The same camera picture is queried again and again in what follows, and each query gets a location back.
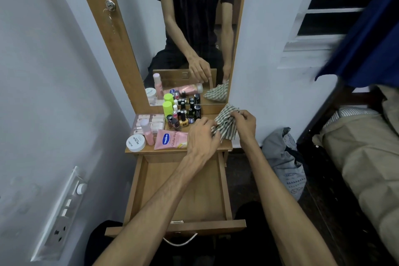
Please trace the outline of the cluster of nail polish bottles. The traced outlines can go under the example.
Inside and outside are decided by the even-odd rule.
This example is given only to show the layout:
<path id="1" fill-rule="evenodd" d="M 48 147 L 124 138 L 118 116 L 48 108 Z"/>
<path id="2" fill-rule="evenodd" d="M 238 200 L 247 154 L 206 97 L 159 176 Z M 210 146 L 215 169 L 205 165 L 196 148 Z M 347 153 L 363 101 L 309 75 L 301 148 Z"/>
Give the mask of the cluster of nail polish bottles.
<path id="1" fill-rule="evenodd" d="M 178 105 L 173 106 L 173 115 L 165 118 L 165 122 L 170 130 L 182 131 L 182 128 L 190 126 L 197 119 L 202 116 L 202 106 L 200 104 L 190 103 L 188 109 L 185 105 L 183 108 L 179 108 Z"/>

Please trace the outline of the dark blue curtain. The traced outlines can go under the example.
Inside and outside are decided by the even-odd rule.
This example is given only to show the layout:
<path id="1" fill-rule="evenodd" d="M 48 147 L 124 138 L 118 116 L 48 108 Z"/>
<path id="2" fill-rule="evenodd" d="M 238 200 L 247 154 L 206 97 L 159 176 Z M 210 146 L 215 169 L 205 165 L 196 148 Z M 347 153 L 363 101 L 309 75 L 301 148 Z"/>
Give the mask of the dark blue curtain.
<path id="1" fill-rule="evenodd" d="M 351 87 L 399 87 L 399 0 L 371 0 L 315 81 L 336 75 Z"/>

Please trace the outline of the green striped cloth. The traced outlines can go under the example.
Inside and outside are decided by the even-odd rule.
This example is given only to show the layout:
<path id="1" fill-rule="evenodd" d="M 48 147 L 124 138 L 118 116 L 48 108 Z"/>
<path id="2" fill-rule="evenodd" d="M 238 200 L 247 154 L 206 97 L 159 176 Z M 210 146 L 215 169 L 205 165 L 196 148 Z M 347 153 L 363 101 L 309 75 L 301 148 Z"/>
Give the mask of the green striped cloth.
<path id="1" fill-rule="evenodd" d="M 237 133 L 237 126 L 235 118 L 231 116 L 232 112 L 239 112 L 239 108 L 227 103 L 226 106 L 221 110 L 221 112 L 216 116 L 214 121 L 217 126 L 212 127 L 212 136 L 216 134 L 217 131 L 221 134 L 221 141 L 233 140 L 235 139 Z"/>

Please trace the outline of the pink lotion tube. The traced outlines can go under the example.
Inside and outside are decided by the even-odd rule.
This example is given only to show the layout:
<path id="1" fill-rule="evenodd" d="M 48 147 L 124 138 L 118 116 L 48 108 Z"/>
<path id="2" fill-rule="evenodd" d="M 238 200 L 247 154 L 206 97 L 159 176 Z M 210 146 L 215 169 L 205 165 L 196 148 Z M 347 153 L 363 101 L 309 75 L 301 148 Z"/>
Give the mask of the pink lotion tube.
<path id="1" fill-rule="evenodd" d="M 187 148 L 187 132 L 158 130 L 154 150 Z"/>

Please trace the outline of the grey patterned bag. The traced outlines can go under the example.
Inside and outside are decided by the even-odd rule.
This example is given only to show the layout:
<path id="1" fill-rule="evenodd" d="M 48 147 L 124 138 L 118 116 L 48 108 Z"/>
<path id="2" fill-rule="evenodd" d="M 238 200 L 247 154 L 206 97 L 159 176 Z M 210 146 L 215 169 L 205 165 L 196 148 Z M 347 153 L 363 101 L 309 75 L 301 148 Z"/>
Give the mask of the grey patterned bag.
<path id="1" fill-rule="evenodd" d="M 306 165 L 290 130 L 289 127 L 282 127 L 270 133 L 264 139 L 261 150 L 276 176 L 299 201 L 307 182 Z"/>

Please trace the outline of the clear box of pink packets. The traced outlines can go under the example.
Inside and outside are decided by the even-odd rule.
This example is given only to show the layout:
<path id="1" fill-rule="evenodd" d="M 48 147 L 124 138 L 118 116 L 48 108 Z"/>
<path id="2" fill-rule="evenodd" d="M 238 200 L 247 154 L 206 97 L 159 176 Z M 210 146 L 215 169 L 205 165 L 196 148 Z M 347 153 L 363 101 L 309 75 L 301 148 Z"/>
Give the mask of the clear box of pink packets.
<path id="1" fill-rule="evenodd" d="M 130 136 L 134 134 L 143 134 L 141 126 L 143 121 L 148 121 L 153 135 L 157 135 L 160 129 L 165 129 L 165 118 L 162 114 L 139 114 L 135 116 Z"/>

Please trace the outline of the person's right forearm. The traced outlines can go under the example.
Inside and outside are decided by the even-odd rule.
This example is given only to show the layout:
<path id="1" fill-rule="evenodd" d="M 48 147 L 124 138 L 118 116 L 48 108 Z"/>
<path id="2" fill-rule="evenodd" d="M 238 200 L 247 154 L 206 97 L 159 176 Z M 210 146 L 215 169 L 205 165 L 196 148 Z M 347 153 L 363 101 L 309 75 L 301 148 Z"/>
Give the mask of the person's right forearm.
<path id="1" fill-rule="evenodd" d="M 241 140 L 285 266 L 337 266 L 326 242 L 273 172 L 256 139 Z"/>

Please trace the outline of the louvred window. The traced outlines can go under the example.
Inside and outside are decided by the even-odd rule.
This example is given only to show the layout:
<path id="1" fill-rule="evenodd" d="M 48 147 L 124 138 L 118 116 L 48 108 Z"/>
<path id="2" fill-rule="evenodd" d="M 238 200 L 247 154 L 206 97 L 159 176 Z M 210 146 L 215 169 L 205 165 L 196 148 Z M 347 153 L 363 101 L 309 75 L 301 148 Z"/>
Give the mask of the louvred window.
<path id="1" fill-rule="evenodd" d="M 371 0 L 302 0 L 279 69 L 320 68 Z"/>

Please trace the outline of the metal lock with key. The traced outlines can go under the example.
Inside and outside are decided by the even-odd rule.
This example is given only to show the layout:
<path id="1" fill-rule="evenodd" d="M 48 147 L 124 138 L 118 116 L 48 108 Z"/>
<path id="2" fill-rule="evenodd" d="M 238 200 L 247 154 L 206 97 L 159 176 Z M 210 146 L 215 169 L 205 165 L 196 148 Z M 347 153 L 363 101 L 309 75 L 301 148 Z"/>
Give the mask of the metal lock with key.
<path id="1" fill-rule="evenodd" d="M 116 4 L 112 0 L 105 1 L 105 8 L 103 9 L 103 15 L 106 18 L 107 23 L 112 28 L 114 34 L 116 34 L 115 26 L 112 20 L 112 13 L 116 10 Z"/>

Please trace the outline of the person's left forearm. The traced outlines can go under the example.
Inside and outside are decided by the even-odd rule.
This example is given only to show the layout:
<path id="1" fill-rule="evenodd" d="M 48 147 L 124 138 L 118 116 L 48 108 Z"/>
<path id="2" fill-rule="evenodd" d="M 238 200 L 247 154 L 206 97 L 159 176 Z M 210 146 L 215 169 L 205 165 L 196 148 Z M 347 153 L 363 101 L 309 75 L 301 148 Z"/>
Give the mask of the person's left forearm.
<path id="1" fill-rule="evenodd" d="M 189 183 L 212 154 L 189 152 L 93 266 L 149 266 Z"/>

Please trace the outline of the wooden dressing table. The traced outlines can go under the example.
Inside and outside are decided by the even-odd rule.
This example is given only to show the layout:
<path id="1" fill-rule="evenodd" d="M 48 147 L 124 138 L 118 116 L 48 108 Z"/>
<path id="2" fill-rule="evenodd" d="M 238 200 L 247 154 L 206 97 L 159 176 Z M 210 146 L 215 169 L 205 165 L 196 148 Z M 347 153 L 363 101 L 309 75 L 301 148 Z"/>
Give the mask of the wooden dressing table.
<path id="1" fill-rule="evenodd" d="M 120 77 L 123 88 L 132 104 L 132 107 L 137 115 L 139 114 L 162 114 L 164 116 L 163 107 L 161 106 L 150 106 L 148 102 L 147 92 L 143 86 L 142 78 L 138 67 L 136 64 L 135 56 L 130 44 L 126 28 L 123 23 L 122 16 L 118 11 L 117 0 L 112 0 L 116 4 L 116 10 L 112 13 L 112 20 L 115 26 L 116 34 L 113 33 L 112 28 L 107 23 L 106 18 L 103 15 L 103 9 L 105 8 L 106 0 L 86 0 L 89 8 L 94 16 L 95 22 L 99 28 L 100 34 L 105 42 L 107 50 L 111 56 L 113 64 L 116 68 L 117 74 Z M 178 46 L 181 52 L 187 57 L 189 62 L 189 69 L 192 76 L 196 77 L 196 82 L 201 80 L 202 82 L 207 82 L 212 73 L 210 71 L 210 65 L 196 56 L 195 52 L 190 49 L 190 45 L 185 41 L 185 37 L 182 34 L 180 28 L 176 25 L 176 18 L 174 15 L 174 5 L 173 0 L 161 0 L 162 10 L 164 14 L 165 26 L 167 27 L 168 34 L 173 38 L 174 43 Z M 243 4 L 240 10 L 239 27 L 241 23 Z M 236 44 L 238 42 L 239 29 L 236 35 Z M 164 93 L 163 86 L 157 82 L 157 93 L 163 94 L 163 99 L 165 101 L 173 102 L 173 104 L 178 105 L 179 108 L 183 108 L 185 105 L 188 109 L 188 104 L 195 103 L 200 104 L 201 95 L 194 94 L 194 99 L 186 100 L 183 96 L 182 87 L 178 90 L 174 90 L 172 93 Z M 226 104 L 200 104 L 202 106 L 202 116 L 211 117 L 216 116 L 221 112 L 221 110 L 226 106 Z M 230 151 L 232 148 L 232 140 L 223 140 L 222 148 L 224 151 Z"/>

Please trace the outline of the person's left hand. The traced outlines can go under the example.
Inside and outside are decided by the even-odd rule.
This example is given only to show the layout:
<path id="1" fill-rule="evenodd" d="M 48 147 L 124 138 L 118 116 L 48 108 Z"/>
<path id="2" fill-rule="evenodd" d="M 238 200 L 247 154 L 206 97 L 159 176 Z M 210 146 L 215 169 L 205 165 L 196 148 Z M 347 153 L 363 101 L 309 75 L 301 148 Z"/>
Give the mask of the person's left hand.
<path id="1" fill-rule="evenodd" d="M 219 131 L 214 136 L 212 133 L 194 132 L 194 124 L 187 137 L 187 156 L 197 167 L 203 167 L 214 155 L 221 144 Z"/>

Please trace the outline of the striped pillow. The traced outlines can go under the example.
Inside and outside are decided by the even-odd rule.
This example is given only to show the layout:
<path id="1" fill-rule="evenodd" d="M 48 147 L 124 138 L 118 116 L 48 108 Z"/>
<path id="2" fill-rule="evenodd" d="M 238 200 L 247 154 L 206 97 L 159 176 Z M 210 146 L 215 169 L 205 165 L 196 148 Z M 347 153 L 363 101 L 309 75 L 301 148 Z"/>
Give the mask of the striped pillow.
<path id="1" fill-rule="evenodd" d="M 340 107 L 330 119 L 324 124 L 322 129 L 328 127 L 332 123 L 338 121 L 342 117 L 349 117 L 349 116 L 360 116 L 360 115 L 377 115 L 379 112 L 367 108 L 367 107 L 354 107 L 354 106 L 343 106 Z"/>

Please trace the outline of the white cream jar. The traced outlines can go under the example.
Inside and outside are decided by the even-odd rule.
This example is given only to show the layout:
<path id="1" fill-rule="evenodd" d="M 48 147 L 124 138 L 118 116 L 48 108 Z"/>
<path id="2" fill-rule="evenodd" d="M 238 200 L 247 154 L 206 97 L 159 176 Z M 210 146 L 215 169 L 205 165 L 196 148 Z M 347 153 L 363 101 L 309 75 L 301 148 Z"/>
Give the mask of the white cream jar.
<path id="1" fill-rule="evenodd" d="M 143 150 L 146 144 L 146 138 L 142 134 L 134 134 L 126 140 L 127 150 L 133 153 Z"/>

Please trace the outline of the person's right hand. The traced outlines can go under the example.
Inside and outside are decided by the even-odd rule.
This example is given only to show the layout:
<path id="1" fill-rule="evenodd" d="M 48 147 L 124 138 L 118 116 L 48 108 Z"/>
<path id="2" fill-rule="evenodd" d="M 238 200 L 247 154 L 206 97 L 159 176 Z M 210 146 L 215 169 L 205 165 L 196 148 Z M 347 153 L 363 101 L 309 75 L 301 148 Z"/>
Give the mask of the person's right hand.
<path id="1" fill-rule="evenodd" d="M 256 133 L 256 118 L 251 114 L 251 121 L 235 121 L 237 126 L 237 132 L 240 138 L 240 145 L 242 149 L 246 149 L 248 146 L 258 145 L 255 133 Z"/>

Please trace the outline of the dressing table mirror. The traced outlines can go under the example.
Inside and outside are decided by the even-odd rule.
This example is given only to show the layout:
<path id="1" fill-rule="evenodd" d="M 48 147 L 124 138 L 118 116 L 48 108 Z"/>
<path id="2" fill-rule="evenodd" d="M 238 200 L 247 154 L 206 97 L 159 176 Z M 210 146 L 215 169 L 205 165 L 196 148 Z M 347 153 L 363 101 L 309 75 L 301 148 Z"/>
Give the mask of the dressing table mirror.
<path id="1" fill-rule="evenodd" d="M 200 104 L 225 104 L 233 72 L 236 35 L 243 0 L 173 0 L 176 25 L 197 57 L 210 65 L 212 77 L 196 82 L 187 57 L 165 26 L 161 0 L 117 0 L 150 106 L 161 106 L 164 93 L 182 87 L 183 96 Z"/>

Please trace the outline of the white wall switch panel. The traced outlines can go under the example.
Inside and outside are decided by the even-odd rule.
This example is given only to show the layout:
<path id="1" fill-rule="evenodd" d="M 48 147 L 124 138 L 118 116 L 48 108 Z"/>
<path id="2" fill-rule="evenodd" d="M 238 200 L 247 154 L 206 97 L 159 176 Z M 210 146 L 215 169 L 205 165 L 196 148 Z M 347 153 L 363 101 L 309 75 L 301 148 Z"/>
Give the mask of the white wall switch panel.
<path id="1" fill-rule="evenodd" d="M 61 258 L 87 186 L 83 171 L 75 166 L 50 213 L 30 262 L 57 261 Z"/>

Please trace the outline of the open wooden drawer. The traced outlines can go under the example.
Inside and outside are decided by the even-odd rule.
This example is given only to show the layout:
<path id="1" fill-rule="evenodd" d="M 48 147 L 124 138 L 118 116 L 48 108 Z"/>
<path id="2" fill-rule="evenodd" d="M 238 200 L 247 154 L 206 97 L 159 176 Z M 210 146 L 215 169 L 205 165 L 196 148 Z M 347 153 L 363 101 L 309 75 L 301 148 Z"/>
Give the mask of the open wooden drawer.
<path id="1" fill-rule="evenodd" d="M 123 226 L 144 207 L 185 155 L 163 153 L 138 156 Z M 222 152 L 217 152 L 189 183 L 165 237 L 230 234 L 245 227 L 245 220 L 233 220 L 225 162 Z"/>

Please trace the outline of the pink bottle with clear cap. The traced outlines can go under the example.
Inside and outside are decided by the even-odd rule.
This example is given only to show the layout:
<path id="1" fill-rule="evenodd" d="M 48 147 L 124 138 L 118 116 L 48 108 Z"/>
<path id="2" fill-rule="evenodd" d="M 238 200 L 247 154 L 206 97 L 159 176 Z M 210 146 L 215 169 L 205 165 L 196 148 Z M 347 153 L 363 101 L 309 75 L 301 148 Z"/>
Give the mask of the pink bottle with clear cap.
<path id="1" fill-rule="evenodd" d="M 142 129 L 142 133 L 146 139 L 146 142 L 150 146 L 154 146 L 155 140 L 152 133 L 152 128 L 148 118 L 143 118 L 140 121 L 140 127 Z"/>

